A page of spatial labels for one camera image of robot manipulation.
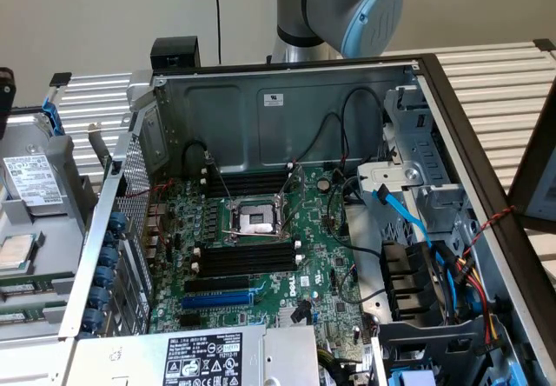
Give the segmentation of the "grey parts rack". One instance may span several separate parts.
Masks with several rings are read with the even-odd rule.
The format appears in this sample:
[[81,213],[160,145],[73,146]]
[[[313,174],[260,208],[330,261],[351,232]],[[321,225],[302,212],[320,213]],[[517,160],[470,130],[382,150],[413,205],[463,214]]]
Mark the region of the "grey parts rack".
[[[63,215],[34,217],[23,202],[12,199],[8,191],[7,196],[0,199],[0,244],[7,236],[35,236],[28,260],[18,269],[0,270],[0,278],[59,273],[70,273],[76,278],[96,195],[89,179],[80,175],[73,149],[69,136],[53,136],[46,149],[46,157],[60,177],[61,188],[65,190]],[[0,310],[39,309],[45,317],[34,323],[0,325],[0,343],[56,335],[69,298],[70,292],[64,295],[52,291],[16,296],[0,293]]]

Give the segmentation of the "CPU socket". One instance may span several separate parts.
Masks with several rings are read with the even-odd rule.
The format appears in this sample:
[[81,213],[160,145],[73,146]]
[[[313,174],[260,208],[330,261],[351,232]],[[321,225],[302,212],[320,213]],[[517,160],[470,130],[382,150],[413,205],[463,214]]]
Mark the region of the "CPU socket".
[[281,232],[278,201],[272,196],[241,197],[225,205],[228,217],[223,220],[223,230],[240,232]]

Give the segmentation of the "blue expansion slot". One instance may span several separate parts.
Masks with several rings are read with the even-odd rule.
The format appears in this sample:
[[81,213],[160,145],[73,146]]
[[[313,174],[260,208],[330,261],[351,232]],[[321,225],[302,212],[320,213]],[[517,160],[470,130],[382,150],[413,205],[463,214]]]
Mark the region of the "blue expansion slot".
[[255,294],[249,290],[210,293],[207,295],[185,296],[181,305],[183,309],[207,309],[252,305]]

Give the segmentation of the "black power connector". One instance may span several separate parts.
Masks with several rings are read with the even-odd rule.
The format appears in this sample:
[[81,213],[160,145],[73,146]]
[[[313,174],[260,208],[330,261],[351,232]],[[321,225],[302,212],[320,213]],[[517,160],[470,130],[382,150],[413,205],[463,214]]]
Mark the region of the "black power connector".
[[312,305],[309,301],[303,300],[295,308],[294,312],[290,315],[290,319],[293,323],[300,323],[305,320],[306,324],[312,322]]

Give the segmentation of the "thin metal locking lever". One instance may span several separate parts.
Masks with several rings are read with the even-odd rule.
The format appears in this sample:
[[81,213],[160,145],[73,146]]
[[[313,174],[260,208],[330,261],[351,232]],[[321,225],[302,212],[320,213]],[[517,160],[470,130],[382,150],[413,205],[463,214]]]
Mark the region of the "thin metal locking lever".
[[278,240],[285,240],[291,237],[288,232],[269,232],[269,233],[262,233],[262,232],[240,232],[239,230],[222,230],[222,234],[226,234],[229,236],[234,236],[236,238],[245,238],[245,237],[266,237],[266,238],[275,238]]
[[212,167],[213,167],[213,169],[214,169],[216,175],[218,176],[218,178],[219,178],[219,180],[220,180],[220,182],[221,182],[221,184],[222,184],[222,187],[224,188],[224,190],[225,190],[225,192],[226,192],[226,195],[227,195],[229,201],[232,201],[232,196],[231,196],[231,194],[230,194],[230,192],[229,192],[229,189],[228,189],[227,184],[225,183],[225,181],[224,181],[224,179],[223,179],[221,170],[220,170],[220,168],[218,167],[218,164],[217,164],[217,162],[216,162],[214,156],[213,156],[208,150],[205,150],[205,151],[204,151],[204,158],[205,158],[205,163],[206,163],[208,166],[212,166]]

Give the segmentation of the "green Dell motherboard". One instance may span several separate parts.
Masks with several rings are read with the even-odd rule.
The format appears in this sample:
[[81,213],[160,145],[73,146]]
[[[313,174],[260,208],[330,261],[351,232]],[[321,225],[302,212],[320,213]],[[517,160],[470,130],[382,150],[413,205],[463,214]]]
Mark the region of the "green Dell motherboard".
[[[228,217],[227,197],[206,197],[207,187],[221,183],[218,177],[202,176],[193,180],[174,180],[161,185],[151,196],[146,240],[152,259],[151,274],[155,286],[149,319],[152,334],[187,329],[216,329],[252,325],[266,328],[308,326],[314,330],[316,343],[340,359],[361,359],[362,347],[373,334],[363,319],[362,308],[372,298],[360,292],[363,279],[357,258],[367,258],[368,248],[352,241],[348,235],[347,212],[359,204],[351,195],[345,177],[332,170],[303,168],[306,197],[286,232],[285,240],[266,237],[241,237],[232,240],[222,234],[223,220]],[[292,171],[225,176],[224,181],[282,181]],[[331,182],[323,194],[316,188],[320,178]],[[184,282],[203,278],[191,269],[198,263],[201,247],[224,247],[255,243],[293,243],[298,269],[249,277],[249,290],[255,294],[252,305],[207,309],[183,309]],[[312,305],[312,322],[293,323],[290,315],[298,304]],[[179,316],[198,313],[199,327],[183,328]]]

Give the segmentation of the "black fan shroud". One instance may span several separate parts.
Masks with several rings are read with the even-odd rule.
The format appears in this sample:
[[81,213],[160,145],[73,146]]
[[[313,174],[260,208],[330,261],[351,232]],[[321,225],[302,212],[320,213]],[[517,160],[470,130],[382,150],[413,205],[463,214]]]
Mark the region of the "black fan shroud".
[[453,295],[447,276],[427,243],[382,244],[381,273],[396,322],[426,328],[455,323]]

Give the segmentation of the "long black expansion slot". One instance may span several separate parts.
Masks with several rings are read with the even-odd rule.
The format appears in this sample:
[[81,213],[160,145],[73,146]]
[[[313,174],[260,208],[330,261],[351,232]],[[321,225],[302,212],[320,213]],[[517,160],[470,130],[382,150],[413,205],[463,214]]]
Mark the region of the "long black expansion slot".
[[186,294],[220,292],[229,290],[248,290],[248,276],[227,276],[217,278],[196,278],[184,282]]

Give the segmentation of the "blue drive caddy rail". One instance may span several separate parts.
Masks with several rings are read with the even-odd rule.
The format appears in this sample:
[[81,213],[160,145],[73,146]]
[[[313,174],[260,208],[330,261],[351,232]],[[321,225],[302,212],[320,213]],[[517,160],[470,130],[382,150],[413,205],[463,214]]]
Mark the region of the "blue drive caddy rail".
[[48,97],[45,97],[41,111],[49,119],[54,135],[63,136],[65,134],[65,130],[63,128],[62,120],[59,116],[56,105],[52,103]]

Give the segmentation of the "black power supply label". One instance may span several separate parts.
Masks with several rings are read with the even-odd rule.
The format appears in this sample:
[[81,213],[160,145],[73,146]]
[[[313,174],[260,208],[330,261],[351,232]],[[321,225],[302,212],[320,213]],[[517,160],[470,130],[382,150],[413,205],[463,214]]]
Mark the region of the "black power supply label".
[[241,332],[169,339],[163,386],[241,384]]

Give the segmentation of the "dark grey disk bay cage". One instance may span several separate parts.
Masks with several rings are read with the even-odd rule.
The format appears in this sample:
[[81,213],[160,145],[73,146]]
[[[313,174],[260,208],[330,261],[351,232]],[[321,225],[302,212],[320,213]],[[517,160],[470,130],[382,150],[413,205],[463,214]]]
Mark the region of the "dark grey disk bay cage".
[[382,324],[378,335],[387,373],[437,369],[441,386],[471,386],[479,381],[494,351],[507,351],[503,335],[487,341],[483,318],[457,325],[420,328],[409,323]]

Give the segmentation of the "black framed panel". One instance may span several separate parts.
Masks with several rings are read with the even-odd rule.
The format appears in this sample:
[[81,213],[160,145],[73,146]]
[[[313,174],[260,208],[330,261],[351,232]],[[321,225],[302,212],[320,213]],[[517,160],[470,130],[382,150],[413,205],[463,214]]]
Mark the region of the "black framed panel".
[[524,228],[556,234],[556,78],[507,198]]

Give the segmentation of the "silver CPU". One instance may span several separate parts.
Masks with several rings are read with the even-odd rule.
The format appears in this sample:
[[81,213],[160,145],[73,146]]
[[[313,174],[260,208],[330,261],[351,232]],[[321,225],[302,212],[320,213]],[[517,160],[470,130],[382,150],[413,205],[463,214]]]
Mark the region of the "silver CPU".
[[34,241],[32,234],[7,236],[0,244],[0,270],[18,269],[28,260]]

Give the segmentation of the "silver drive bay bracket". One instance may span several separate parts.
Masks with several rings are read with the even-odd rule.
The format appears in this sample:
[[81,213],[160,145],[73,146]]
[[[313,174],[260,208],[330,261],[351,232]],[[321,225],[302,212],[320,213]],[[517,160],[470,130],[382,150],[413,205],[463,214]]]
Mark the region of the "silver drive bay bracket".
[[423,175],[413,162],[396,164],[393,162],[364,163],[357,169],[363,193],[371,194],[384,184],[391,193],[424,184]]

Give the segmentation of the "silver power supply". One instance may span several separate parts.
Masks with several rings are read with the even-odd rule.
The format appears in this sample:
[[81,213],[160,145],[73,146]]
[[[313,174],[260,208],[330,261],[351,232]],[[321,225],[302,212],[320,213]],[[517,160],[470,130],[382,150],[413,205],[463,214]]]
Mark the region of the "silver power supply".
[[78,342],[67,386],[163,386],[170,338],[242,333],[241,386],[320,386],[314,331],[263,325],[86,339]]

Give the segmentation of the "silver hard disk drive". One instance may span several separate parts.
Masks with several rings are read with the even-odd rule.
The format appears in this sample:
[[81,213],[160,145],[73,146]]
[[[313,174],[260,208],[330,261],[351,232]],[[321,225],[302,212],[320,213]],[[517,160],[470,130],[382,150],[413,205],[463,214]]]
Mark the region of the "silver hard disk drive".
[[60,177],[46,157],[54,136],[43,113],[10,115],[0,138],[0,176],[14,200],[34,217],[65,213]]

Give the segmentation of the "black box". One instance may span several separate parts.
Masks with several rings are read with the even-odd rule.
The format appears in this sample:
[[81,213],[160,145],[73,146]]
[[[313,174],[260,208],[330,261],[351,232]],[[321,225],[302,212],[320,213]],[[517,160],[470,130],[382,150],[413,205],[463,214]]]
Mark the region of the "black box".
[[152,70],[188,69],[201,66],[197,36],[158,37],[150,51]]

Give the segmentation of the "silver slot cover bracket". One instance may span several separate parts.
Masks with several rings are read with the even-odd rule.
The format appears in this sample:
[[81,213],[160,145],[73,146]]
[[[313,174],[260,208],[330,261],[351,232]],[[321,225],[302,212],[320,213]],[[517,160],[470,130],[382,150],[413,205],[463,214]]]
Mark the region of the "silver slot cover bracket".
[[106,167],[110,153],[101,133],[101,125],[99,123],[90,123],[88,126],[89,143],[95,152],[101,166]]

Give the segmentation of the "open metal PC case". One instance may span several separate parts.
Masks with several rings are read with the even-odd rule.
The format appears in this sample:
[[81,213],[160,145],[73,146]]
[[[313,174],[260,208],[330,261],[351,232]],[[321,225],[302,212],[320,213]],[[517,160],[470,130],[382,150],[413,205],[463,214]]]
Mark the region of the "open metal PC case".
[[[382,244],[375,237],[357,174],[360,165],[383,160],[388,91],[417,86],[428,100],[472,213],[470,239],[461,252],[433,240],[422,221],[380,186],[373,196],[391,205],[423,235],[431,256],[445,271],[453,295],[455,323],[477,317],[487,341],[503,335],[507,351],[492,353],[471,386],[556,386],[556,289],[543,270],[529,236],[480,140],[480,126],[465,112],[439,60],[432,55],[361,61],[255,65],[198,70],[166,69],[133,82],[128,94],[131,123],[120,136],[104,172],[62,335],[72,346],[66,385],[79,341],[149,332],[154,302],[152,259],[145,236],[151,196],[174,180],[218,177],[205,163],[215,158],[222,176],[247,176],[317,167],[341,173],[359,204],[347,210],[348,235],[368,248],[357,258],[360,292],[372,298],[363,319],[373,334],[361,359],[334,356],[316,344],[320,386],[388,386],[378,335],[396,323],[381,273]],[[265,107],[263,95],[282,93],[284,104]],[[108,229],[110,213],[126,215],[126,230]],[[82,330],[89,290],[102,247],[119,261],[99,332]]]

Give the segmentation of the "blue card retention clip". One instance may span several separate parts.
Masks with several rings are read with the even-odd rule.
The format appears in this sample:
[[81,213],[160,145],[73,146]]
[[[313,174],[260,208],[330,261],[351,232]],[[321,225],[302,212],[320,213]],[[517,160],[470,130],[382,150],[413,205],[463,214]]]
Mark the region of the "blue card retention clip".
[[99,332],[103,327],[104,319],[102,310],[86,308],[83,312],[82,330],[89,333]]
[[92,309],[105,310],[110,300],[110,293],[107,289],[92,286],[88,295],[88,307]]
[[98,265],[114,269],[119,261],[117,249],[112,247],[102,247],[98,257]]
[[96,287],[111,290],[114,285],[116,273],[107,266],[97,266],[93,275],[93,284]]
[[114,234],[120,236],[127,226],[127,217],[124,213],[113,211],[110,213],[108,229]]

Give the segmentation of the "silver disk bay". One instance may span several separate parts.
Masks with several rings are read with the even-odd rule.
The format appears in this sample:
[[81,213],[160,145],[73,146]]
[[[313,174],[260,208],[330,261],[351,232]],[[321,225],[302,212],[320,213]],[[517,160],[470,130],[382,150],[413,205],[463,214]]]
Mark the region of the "silver disk bay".
[[[424,184],[389,192],[422,221],[431,239],[443,240],[452,250],[461,252],[464,242],[470,239],[469,224],[465,220],[473,208],[453,168],[426,96],[417,86],[399,86],[387,92],[384,111],[387,117],[384,142],[388,152],[383,160],[368,163],[415,163]],[[391,205],[382,204],[373,192],[361,194],[375,237],[405,245],[423,239],[415,224]]]

